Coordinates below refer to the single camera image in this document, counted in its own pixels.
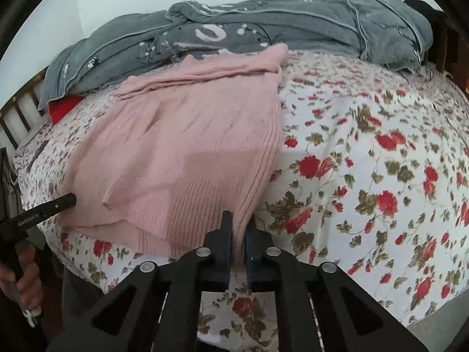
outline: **metal screw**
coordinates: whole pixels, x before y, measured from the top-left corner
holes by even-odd
[[[155,269],[155,264],[153,262],[147,261],[140,265],[140,271],[143,273],[150,273]]]
[[[266,250],[267,255],[270,257],[278,257],[281,252],[282,250],[275,246],[268,247]]]
[[[325,262],[322,264],[322,269],[325,273],[333,274],[337,271],[337,265],[332,262]]]
[[[199,247],[196,250],[196,254],[199,257],[208,257],[212,253],[212,250],[210,250],[208,247]]]

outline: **red cloth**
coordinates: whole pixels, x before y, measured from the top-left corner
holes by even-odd
[[[60,119],[68,114],[82,99],[83,96],[81,95],[67,95],[62,99],[50,101],[49,112],[51,114],[52,123],[58,123]]]

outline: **bed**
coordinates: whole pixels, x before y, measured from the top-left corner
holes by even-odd
[[[397,74],[354,58],[290,52],[279,92],[284,144],[259,227],[304,262],[337,263],[404,325],[466,288],[469,103],[436,71]],[[87,96],[58,124],[43,119],[14,165],[25,209],[58,197],[73,150],[113,105],[116,87]],[[112,290],[144,260],[125,245],[39,226],[75,274]],[[247,325],[247,314],[256,314]],[[276,348],[273,294],[252,294],[241,269],[205,293],[199,337],[227,349]]]

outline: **pink knit sweater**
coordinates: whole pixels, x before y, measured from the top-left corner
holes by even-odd
[[[159,75],[129,77],[120,101],[70,159],[60,222],[135,251],[178,258],[234,214],[235,256],[281,143],[278,85],[288,48],[253,56],[188,56]]]

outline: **floor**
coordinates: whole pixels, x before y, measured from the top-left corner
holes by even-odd
[[[469,290],[447,302],[434,314],[409,326],[429,352],[443,352],[469,317]]]

